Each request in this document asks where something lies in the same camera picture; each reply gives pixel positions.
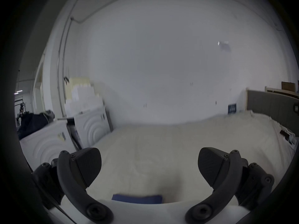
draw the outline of bolt head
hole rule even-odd
[[[193,208],[192,216],[196,220],[205,220],[212,215],[212,208],[207,204],[198,204]]]
[[[107,215],[105,207],[100,204],[91,204],[86,212],[94,220],[103,220]]]

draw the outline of blue tag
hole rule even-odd
[[[228,105],[228,113],[236,113],[237,112],[237,104]]]

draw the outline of headboard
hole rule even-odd
[[[294,106],[299,99],[273,92],[246,89],[246,109],[266,114],[299,137],[299,115]]]

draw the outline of white mattress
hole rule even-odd
[[[113,194],[160,194],[164,203],[204,200],[212,188],[197,166],[203,147],[239,150],[274,176],[275,188],[294,155],[281,129],[270,117],[250,111],[182,125],[119,128],[94,146],[102,169],[87,193],[96,200],[111,200]]]

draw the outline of dark blue cloth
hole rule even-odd
[[[42,129],[47,124],[49,124],[49,122],[43,113],[24,114],[21,120],[21,127],[18,129],[19,140]]]
[[[114,194],[112,200],[126,202],[126,203],[161,204],[162,196],[155,195],[155,196],[134,197],[134,196],[125,196],[121,194]]]

